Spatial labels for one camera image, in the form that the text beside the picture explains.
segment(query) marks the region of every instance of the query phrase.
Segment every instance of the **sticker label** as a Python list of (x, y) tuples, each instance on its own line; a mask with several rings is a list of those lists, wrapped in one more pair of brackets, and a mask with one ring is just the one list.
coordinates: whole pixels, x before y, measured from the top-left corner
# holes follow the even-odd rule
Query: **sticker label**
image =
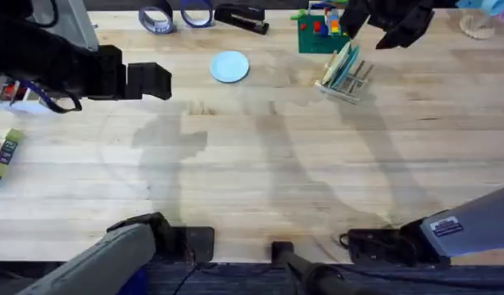
[(442, 237), (462, 231), (463, 226), (455, 216), (450, 216), (431, 223), (430, 229), (434, 232), (436, 237)]

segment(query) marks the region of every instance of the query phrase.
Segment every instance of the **wooden tabletop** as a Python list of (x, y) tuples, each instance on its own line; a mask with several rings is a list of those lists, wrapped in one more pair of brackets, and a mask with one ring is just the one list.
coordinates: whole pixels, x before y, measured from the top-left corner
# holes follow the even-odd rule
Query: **wooden tabletop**
[[(0, 112), (25, 140), (0, 183), (0, 261), (64, 261), (127, 217), (162, 212), (216, 229), (216, 261), (268, 261), (292, 240), (312, 261), (348, 262), (331, 240), (398, 227), (504, 186), (504, 26), (475, 41), (438, 11), (408, 49), (375, 51), (362, 104), (312, 88), (329, 55), (297, 53), (294, 11), (268, 11), (266, 36), (216, 23), (155, 36), (136, 12), (92, 12), (102, 44), (173, 73), (173, 98), (84, 102), (63, 116)], [(211, 58), (237, 50), (248, 77), (222, 84)], [(504, 264), (504, 250), (460, 264)]]

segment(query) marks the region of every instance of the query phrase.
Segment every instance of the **blue tape roll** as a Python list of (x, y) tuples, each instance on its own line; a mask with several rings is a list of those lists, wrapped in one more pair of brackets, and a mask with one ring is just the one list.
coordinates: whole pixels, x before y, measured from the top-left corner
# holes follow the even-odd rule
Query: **blue tape roll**
[[(138, 11), (138, 21), (143, 25), (144, 29), (154, 34), (169, 34), (174, 31), (173, 26), (173, 11), (170, 4), (166, 0), (159, 7), (143, 7)], [(146, 12), (159, 11), (164, 15), (166, 20), (154, 20)]]
[[(187, 3), (196, 2), (202, 4), (208, 10), (209, 16), (207, 19), (195, 20), (188, 15), (185, 11), (185, 6)], [(181, 0), (180, 1), (180, 15), (183, 17), (184, 22), (191, 26), (192, 28), (207, 28), (211, 26), (213, 21), (213, 5), (211, 5), (210, 0)]]

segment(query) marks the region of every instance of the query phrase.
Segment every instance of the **dark carpet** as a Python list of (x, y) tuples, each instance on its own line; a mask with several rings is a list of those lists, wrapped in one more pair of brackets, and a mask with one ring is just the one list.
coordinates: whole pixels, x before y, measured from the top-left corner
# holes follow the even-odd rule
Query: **dark carpet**
[[(54, 262), (14, 262), (0, 263), (0, 295), (12, 295), (36, 279), (54, 270), (60, 263)], [(448, 270), (413, 270), (407, 268), (366, 269), (349, 265), (355, 270), (371, 274), (397, 275), (421, 279), (441, 279), (470, 284), (504, 284), (504, 266), (454, 266)], [(172, 295), (191, 265), (169, 265), (155, 257), (145, 266), (148, 276), (148, 294)], [(266, 264), (219, 264), (201, 268), (209, 274), (195, 272), (183, 285), (178, 295), (284, 295), (290, 294), (287, 275), (284, 270), (271, 269)], [(396, 295), (466, 295), (498, 294), (504, 291), (452, 288), (430, 284), (393, 282), (384, 279), (367, 278), (342, 271), (345, 281), (354, 286), (371, 288)]]
[[(289, 294), (289, 283), (284, 270), (270, 270), (265, 273), (268, 265), (218, 265), (211, 269), (214, 274), (205, 275), (196, 272), (192, 275), (178, 294), (232, 294), (253, 295)], [(504, 284), (504, 266), (459, 266), (449, 270), (411, 270), (411, 269), (363, 269), (380, 275), (399, 275), (422, 279), (443, 279), (472, 284)], [(171, 295), (181, 279), (192, 269), (190, 265), (163, 265), (153, 261), (146, 267), (150, 278), (149, 292), (151, 295)], [(392, 282), (383, 279), (372, 279), (364, 276), (342, 272), (345, 281), (355, 286), (372, 288), (388, 294), (403, 295), (446, 295), (446, 294), (504, 294), (504, 291), (474, 290), (452, 288), (428, 284), (413, 284)]]

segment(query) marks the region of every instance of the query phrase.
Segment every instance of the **wooden toy block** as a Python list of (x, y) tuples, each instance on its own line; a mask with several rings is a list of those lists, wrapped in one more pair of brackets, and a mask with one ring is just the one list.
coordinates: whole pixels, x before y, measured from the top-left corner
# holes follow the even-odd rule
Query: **wooden toy block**
[(2, 145), (0, 144), (0, 179), (6, 174), (7, 167), (21, 139), (22, 133), (18, 130), (11, 129), (7, 133), (4, 143), (2, 143)]

